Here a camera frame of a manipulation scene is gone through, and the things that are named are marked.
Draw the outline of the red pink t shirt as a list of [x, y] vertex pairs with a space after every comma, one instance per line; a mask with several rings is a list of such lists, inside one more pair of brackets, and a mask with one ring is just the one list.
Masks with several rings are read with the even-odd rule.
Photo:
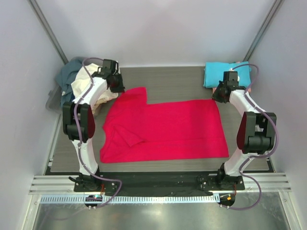
[[212, 99], [149, 104], [144, 87], [130, 89], [111, 106], [103, 130], [102, 163], [229, 156]]

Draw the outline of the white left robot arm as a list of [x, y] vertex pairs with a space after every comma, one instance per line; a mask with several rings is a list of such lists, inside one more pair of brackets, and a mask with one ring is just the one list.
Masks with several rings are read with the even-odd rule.
[[117, 61], [99, 59], [101, 65], [94, 71], [90, 71], [90, 67], [86, 65], [88, 61], [90, 61], [89, 58], [85, 59], [80, 69], [86, 78], [75, 80], [74, 100], [65, 102], [62, 108], [63, 132], [74, 145], [79, 161], [78, 176], [69, 178], [75, 183], [76, 192], [95, 192], [100, 190], [103, 183], [94, 156], [95, 120], [92, 109], [103, 93], [125, 91]]

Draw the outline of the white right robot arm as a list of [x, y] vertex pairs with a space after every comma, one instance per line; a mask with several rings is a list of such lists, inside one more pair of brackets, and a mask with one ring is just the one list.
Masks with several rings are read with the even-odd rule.
[[236, 71], [225, 71], [223, 80], [213, 93], [213, 99], [220, 103], [230, 103], [241, 115], [241, 123], [236, 137], [237, 149], [223, 163], [215, 176], [217, 186], [223, 190], [240, 183], [243, 170], [255, 158], [265, 157], [272, 150], [276, 137], [275, 113], [260, 108], [250, 97], [248, 90], [239, 86]]

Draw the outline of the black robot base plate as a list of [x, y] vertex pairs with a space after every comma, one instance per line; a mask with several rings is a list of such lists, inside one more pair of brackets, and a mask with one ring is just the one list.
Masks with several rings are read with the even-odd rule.
[[105, 172], [101, 176], [110, 181], [91, 176], [69, 177], [75, 183], [75, 192], [104, 192], [107, 196], [208, 196], [212, 191], [243, 191], [242, 176], [221, 176], [217, 172]]

